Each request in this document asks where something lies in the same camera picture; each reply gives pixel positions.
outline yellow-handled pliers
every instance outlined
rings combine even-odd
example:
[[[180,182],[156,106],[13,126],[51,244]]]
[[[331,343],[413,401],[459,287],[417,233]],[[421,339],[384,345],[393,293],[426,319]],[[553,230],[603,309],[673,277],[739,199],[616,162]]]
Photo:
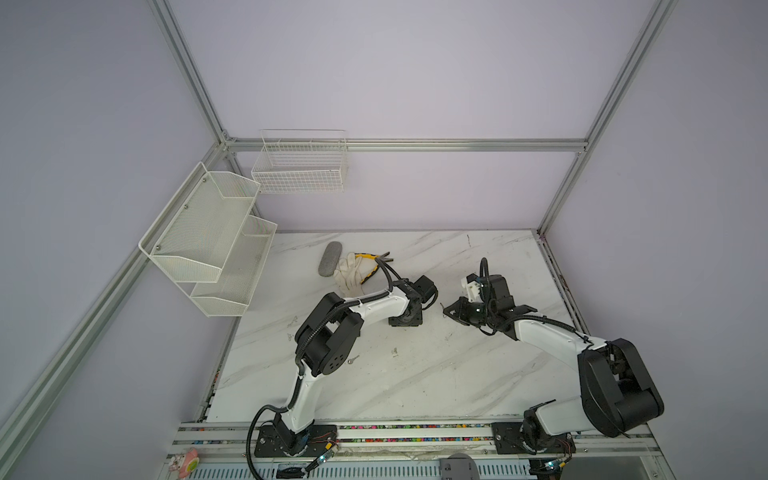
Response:
[[[384,254],[382,254],[382,255],[373,255],[373,254],[371,254],[371,253],[355,253],[355,258],[357,258],[357,257],[362,257],[362,258],[369,258],[369,259],[371,259],[371,260],[376,260],[377,258],[380,258],[381,260],[383,260],[383,261],[385,261],[385,262],[391,262],[391,261],[392,261],[392,259],[391,259],[391,258],[388,258],[388,257],[387,257],[387,255],[389,255],[389,252],[387,252],[387,253],[384,253]],[[379,264],[377,263],[377,264],[376,264],[376,266],[375,266],[375,267],[373,267],[373,270],[371,270],[371,273],[369,273],[368,275],[366,275],[366,278],[364,278],[364,279],[360,280],[360,285],[363,285],[365,282],[367,282],[367,281],[368,281],[368,279],[369,279],[370,277],[372,277],[372,276],[373,276],[373,274],[374,274],[374,273],[376,273],[376,272],[378,272],[378,271],[379,271]]]

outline wall-mounted basket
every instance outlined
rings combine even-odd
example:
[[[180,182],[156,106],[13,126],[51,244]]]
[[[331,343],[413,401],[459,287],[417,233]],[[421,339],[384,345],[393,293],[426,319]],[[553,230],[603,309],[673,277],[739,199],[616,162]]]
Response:
[[[343,130],[262,130],[251,174],[263,194],[343,192],[348,169]]]
[[[170,223],[161,214],[139,248],[206,316],[241,316],[248,309],[277,225],[251,215],[259,184],[198,164],[199,177]]]

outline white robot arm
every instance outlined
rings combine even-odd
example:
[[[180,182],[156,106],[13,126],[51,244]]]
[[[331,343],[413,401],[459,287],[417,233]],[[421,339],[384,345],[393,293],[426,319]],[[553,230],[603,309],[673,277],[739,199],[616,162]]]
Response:
[[[615,437],[664,412],[640,354],[627,340],[608,342],[546,316],[530,315],[536,309],[516,306],[506,280],[488,272],[485,258],[480,275],[462,279],[462,286],[467,297],[446,307],[446,316],[485,335],[504,333],[530,343],[579,375],[580,396],[551,400],[525,412],[521,430],[530,452],[541,452],[555,436],[568,432],[596,429]]]
[[[361,329],[384,319],[391,326],[419,326],[422,311],[437,300],[435,284],[426,276],[411,282],[382,260],[376,262],[387,277],[387,290],[351,299],[328,293],[296,332],[297,378],[291,401],[286,408],[273,409],[275,430],[288,455],[306,446],[323,379],[346,361]],[[397,280],[392,281],[390,272]]]
[[[344,302],[357,300],[358,299],[343,299]],[[358,305],[349,307],[349,311],[357,314],[364,322],[360,325],[360,330],[362,331],[366,326],[370,326],[373,323],[382,320],[391,318],[401,319],[402,315],[408,310],[409,304],[416,301],[420,301],[420,298],[418,300],[409,300],[406,293],[396,286],[392,289],[392,292],[387,292],[387,295],[383,298],[373,300],[369,303],[361,302]],[[333,334],[339,327],[339,325],[333,324],[328,327],[328,329]],[[303,329],[304,328],[300,329],[296,334],[297,339],[300,339]],[[296,398],[293,407],[288,409],[288,412],[281,414],[285,426],[291,432],[302,432],[314,421],[317,399],[323,389],[323,379],[344,363],[351,348],[352,346],[350,345],[349,349],[341,349],[340,351],[333,352],[330,361],[326,363],[327,367],[320,370],[316,376],[313,375],[313,369],[307,365],[307,360],[300,360],[303,364],[303,369],[298,366],[296,368],[296,375],[300,379],[300,382],[298,383],[298,397]]]

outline marble tabletop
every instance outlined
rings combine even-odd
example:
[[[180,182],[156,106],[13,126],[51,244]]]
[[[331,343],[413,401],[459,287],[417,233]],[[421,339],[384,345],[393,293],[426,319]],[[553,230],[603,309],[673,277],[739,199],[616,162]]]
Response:
[[[487,419],[579,394],[578,376],[528,344],[485,336],[442,315],[464,295],[460,279],[482,257],[503,275],[517,304],[573,324],[529,230],[278,233],[256,294],[243,316],[220,375],[208,422],[247,422],[266,403],[283,405],[296,367],[293,335],[328,292],[332,277],[317,266],[328,242],[346,252],[391,252],[404,277],[428,276],[437,303],[418,327],[366,326],[346,364],[324,380],[317,419]],[[381,290],[377,273],[364,286]]]

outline white work glove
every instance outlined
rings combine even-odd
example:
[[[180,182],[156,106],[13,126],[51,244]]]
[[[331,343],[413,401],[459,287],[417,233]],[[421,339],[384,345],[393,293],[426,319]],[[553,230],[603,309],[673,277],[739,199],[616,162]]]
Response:
[[[359,270],[361,262],[362,257],[355,258],[355,253],[349,252],[346,258],[339,259],[339,268],[333,271],[333,279],[345,298],[362,296],[362,275]]]

